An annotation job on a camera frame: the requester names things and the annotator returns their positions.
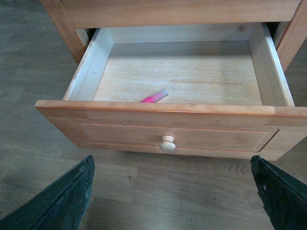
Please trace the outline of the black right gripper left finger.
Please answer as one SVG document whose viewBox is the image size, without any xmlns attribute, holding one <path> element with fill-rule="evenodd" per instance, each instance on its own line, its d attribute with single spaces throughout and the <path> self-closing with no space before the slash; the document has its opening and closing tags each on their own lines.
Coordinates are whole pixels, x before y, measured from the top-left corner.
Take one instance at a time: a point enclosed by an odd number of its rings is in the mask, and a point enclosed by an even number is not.
<svg viewBox="0 0 307 230">
<path fill-rule="evenodd" d="M 76 230 L 90 203 L 95 164 L 87 156 L 0 221 L 2 230 Z"/>
</svg>

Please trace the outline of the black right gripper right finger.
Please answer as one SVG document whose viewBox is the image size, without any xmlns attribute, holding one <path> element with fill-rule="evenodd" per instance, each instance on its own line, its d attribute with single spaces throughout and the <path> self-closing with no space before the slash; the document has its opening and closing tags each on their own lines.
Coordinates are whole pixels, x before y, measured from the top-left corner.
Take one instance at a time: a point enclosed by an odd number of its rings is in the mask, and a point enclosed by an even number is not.
<svg viewBox="0 0 307 230">
<path fill-rule="evenodd" d="M 253 156 L 250 163 L 258 195 L 274 229 L 305 230 L 307 185 L 261 156 Z"/>
</svg>

